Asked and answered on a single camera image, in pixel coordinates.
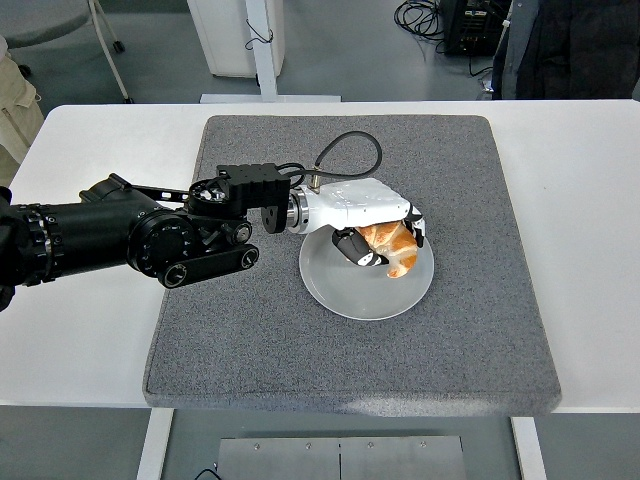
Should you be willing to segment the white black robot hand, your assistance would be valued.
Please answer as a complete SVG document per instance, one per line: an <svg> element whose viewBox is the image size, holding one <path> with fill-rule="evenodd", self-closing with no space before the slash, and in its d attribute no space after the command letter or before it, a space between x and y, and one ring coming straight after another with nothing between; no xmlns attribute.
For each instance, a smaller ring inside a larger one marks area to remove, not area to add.
<svg viewBox="0 0 640 480"><path fill-rule="evenodd" d="M415 266L426 231L420 210L373 178L292 190L287 228L310 234L324 226L333 228L332 244L351 263L385 265L393 279Z"/></svg>

